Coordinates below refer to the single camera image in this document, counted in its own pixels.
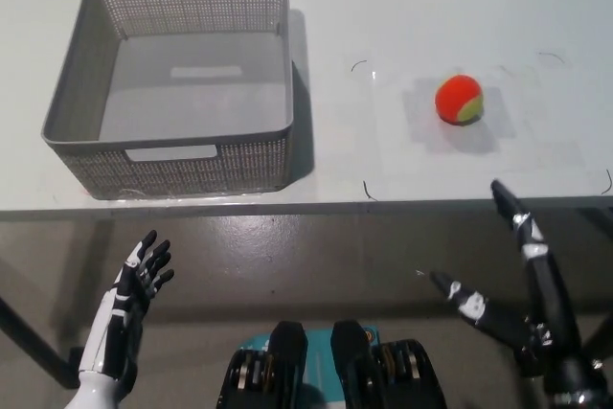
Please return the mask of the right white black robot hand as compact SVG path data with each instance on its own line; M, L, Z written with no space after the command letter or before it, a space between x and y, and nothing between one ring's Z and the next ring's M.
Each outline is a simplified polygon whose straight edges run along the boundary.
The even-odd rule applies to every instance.
M432 271L430 280L467 324L509 347L521 376L542 376L550 393L603 388L598 358L582 346L568 290L534 214L500 180L490 189L523 262L530 312L519 314L442 271Z

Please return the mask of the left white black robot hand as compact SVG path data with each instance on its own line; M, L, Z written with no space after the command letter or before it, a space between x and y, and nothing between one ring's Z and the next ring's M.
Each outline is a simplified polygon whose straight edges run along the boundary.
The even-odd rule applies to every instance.
M143 322L153 299L174 276L168 267L170 242L149 231L132 249L115 281L102 296L79 370L116 381L136 366Z

